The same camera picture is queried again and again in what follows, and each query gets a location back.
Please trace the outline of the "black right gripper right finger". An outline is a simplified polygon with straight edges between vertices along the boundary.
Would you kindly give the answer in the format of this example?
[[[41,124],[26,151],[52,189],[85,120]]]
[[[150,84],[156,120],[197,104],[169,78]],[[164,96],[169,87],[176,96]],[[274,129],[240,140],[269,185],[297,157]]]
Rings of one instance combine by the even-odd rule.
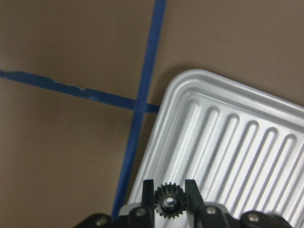
[[[215,204],[205,204],[195,180],[185,180],[186,212],[191,228],[227,228],[228,221]]]

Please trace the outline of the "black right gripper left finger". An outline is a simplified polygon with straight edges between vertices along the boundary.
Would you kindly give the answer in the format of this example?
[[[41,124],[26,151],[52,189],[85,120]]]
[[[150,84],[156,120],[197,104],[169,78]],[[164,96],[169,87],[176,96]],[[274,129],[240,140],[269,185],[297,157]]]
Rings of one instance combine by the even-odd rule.
[[[144,180],[142,187],[142,200],[139,206],[129,212],[129,228],[154,228],[154,182],[153,180]]]

